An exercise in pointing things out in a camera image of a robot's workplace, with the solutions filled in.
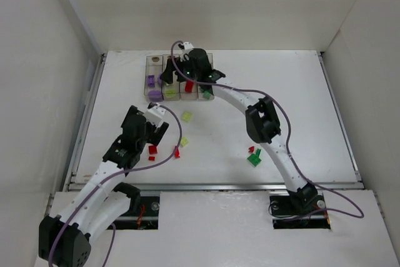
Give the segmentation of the red round lego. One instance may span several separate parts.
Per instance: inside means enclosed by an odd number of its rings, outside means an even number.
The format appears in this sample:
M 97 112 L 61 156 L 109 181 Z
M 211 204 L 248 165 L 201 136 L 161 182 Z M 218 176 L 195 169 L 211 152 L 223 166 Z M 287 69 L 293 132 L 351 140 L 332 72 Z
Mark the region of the red round lego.
M 185 83 L 184 92 L 185 93 L 192 93 L 194 89 L 194 83 L 192 81 L 187 81 Z

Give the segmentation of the red square lego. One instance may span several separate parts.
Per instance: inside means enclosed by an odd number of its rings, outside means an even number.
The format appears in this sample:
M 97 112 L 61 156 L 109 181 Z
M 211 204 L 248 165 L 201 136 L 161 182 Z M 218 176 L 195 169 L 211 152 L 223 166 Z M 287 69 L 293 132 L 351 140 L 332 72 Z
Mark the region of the red square lego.
M 149 146 L 148 146 L 148 152 L 149 152 L 150 155 L 157 154 L 157 153 L 158 153 L 157 146 L 155 146 L 155 145 L 149 145 Z

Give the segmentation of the green lego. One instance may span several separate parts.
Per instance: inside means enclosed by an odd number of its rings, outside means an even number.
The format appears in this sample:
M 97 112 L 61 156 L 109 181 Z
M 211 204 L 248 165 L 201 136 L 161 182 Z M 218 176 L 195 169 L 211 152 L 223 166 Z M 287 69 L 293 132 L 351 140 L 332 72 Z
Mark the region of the green lego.
M 212 94 L 208 91 L 204 91 L 202 94 L 204 99 L 211 99 L 212 98 Z

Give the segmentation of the yellow lego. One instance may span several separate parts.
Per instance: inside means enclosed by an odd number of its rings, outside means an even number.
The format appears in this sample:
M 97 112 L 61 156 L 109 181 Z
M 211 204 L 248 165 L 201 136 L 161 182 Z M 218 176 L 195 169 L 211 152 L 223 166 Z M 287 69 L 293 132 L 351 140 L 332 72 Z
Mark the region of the yellow lego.
M 193 113 L 189 112 L 189 111 L 185 111 L 183 112 L 182 116 L 181 116 L 181 120 L 188 123 L 192 120 L 193 118 Z
M 189 143 L 189 140 L 188 140 L 186 137 L 182 137 L 182 138 L 181 138 L 180 146 L 181 146 L 182 148 L 185 147 L 186 145 L 188 145 L 188 143 Z
M 178 93 L 174 89 L 166 89 L 164 95 L 166 98 L 172 99 L 175 98 L 178 95 Z

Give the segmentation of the purple round lego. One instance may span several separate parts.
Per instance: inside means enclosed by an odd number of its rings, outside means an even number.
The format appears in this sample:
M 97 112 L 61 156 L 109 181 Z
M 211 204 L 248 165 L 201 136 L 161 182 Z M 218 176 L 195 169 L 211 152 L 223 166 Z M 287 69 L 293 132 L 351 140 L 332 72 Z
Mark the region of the purple round lego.
M 157 83 L 158 83 L 158 85 L 160 86 L 160 87 L 162 87 L 163 86 L 163 81 L 162 81 L 162 79 L 161 79 L 161 73 L 159 73 L 158 74 L 158 76 L 157 76 Z

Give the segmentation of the purple curved lego block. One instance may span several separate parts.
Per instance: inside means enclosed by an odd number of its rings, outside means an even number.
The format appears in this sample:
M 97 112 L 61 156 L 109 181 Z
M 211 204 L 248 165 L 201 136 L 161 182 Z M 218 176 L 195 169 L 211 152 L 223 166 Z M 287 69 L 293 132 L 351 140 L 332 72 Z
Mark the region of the purple curved lego block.
M 163 94 L 160 90 L 152 90 L 148 93 L 150 102 L 159 103 L 163 101 Z

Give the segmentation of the red tall lego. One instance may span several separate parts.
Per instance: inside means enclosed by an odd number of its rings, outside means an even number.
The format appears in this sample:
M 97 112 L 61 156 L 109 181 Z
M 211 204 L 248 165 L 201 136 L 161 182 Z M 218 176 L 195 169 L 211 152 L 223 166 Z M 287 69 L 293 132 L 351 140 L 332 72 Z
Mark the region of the red tall lego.
M 176 159 L 178 159 L 178 158 L 181 157 L 180 152 L 179 152 L 179 147 L 178 147 L 178 146 L 175 146 L 175 147 L 174 147 L 174 157 L 175 157 Z

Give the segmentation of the purple lego stack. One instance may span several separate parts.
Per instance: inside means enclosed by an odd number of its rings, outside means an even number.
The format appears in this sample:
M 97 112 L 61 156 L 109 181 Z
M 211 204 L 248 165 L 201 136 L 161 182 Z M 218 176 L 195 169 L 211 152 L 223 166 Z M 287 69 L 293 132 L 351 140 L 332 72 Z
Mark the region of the purple lego stack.
M 156 78 L 153 74 L 147 76 L 147 87 L 154 88 L 156 86 Z

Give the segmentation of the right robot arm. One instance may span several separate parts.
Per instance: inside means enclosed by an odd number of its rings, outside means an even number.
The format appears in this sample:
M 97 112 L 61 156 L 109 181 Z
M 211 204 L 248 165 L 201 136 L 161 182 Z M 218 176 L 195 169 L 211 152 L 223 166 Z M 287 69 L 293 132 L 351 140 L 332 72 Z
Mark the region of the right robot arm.
M 317 189 L 300 172 L 288 142 L 279 138 L 281 123 L 276 108 L 281 106 L 271 96 L 255 89 L 235 88 L 224 73 L 211 66 L 207 52 L 189 42 L 177 41 L 171 47 L 161 80 L 172 84 L 174 78 L 180 83 L 197 84 L 203 92 L 225 100 L 242 112 L 247 135 L 272 159 L 284 180 L 291 204 L 300 211 L 311 205 Z

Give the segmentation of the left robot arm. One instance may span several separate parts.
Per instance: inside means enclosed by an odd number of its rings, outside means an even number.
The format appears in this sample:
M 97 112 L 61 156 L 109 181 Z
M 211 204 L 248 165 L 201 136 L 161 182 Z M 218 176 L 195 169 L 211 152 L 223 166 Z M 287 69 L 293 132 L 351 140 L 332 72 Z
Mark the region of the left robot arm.
M 163 120 L 165 114 L 160 104 L 150 104 L 144 112 L 131 106 L 121 134 L 83 189 L 57 215 L 44 217 L 39 225 L 38 256 L 49 266 L 84 266 L 94 240 L 115 219 L 139 209 L 140 189 L 124 180 L 145 146 L 160 143 L 169 127 Z

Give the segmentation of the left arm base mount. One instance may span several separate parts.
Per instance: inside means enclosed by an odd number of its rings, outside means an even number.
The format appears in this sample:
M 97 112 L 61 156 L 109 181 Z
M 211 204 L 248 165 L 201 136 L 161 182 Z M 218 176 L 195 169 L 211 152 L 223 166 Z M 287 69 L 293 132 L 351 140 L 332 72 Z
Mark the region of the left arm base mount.
M 139 204 L 118 217 L 114 224 L 117 230 L 157 230 L 159 210 L 160 193 L 145 191 Z

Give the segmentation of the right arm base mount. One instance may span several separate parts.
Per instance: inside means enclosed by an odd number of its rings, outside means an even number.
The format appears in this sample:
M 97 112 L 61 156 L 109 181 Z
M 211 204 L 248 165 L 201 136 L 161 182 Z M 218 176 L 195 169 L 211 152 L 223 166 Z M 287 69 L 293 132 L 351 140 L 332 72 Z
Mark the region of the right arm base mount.
M 292 205 L 288 195 L 272 194 L 269 200 L 268 211 L 272 216 L 274 229 L 331 229 L 328 213 L 325 211 L 304 216 L 325 208 L 322 193 L 318 193 L 311 204 L 302 211 Z

